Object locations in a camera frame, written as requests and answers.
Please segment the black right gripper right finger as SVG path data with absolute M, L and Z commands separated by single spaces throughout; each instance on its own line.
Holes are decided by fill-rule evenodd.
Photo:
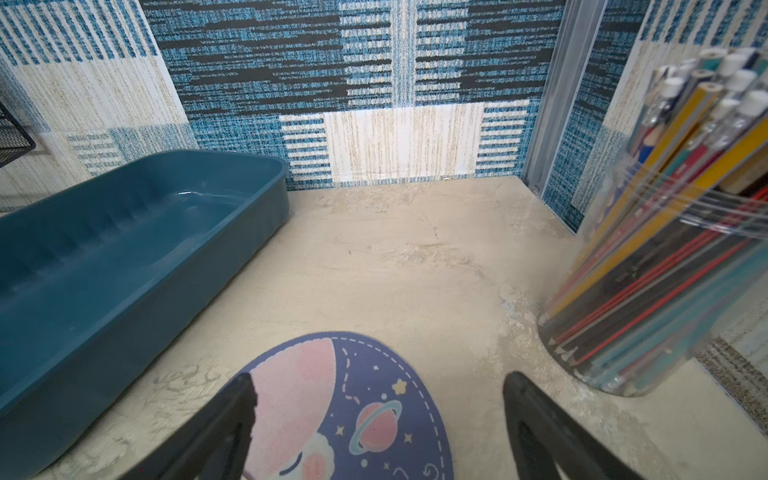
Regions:
M 525 374 L 506 375 L 507 434 L 520 479 L 638 479 Z

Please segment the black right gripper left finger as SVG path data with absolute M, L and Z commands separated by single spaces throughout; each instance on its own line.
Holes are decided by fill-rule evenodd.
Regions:
M 255 424 L 257 394 L 242 373 L 124 479 L 239 479 Z

